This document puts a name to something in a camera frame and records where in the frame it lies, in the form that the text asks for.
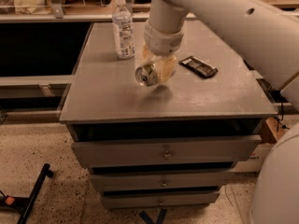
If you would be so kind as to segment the translucent yellowish gripper finger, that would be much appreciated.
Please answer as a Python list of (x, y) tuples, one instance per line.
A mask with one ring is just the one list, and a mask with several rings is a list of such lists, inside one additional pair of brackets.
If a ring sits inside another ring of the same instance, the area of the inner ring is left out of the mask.
[(156, 74), (156, 84), (165, 83), (176, 73), (176, 63), (174, 61), (159, 61), (154, 64), (154, 68)]

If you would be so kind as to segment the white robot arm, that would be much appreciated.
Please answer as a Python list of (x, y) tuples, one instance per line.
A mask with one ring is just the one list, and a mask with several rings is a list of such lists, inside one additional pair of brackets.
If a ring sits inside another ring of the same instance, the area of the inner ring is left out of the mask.
[[(299, 21), (260, 0), (151, 0), (144, 38), (164, 56), (178, 50), (194, 14), (299, 109)], [(299, 224), (299, 124), (266, 156), (256, 182), (250, 224)]]

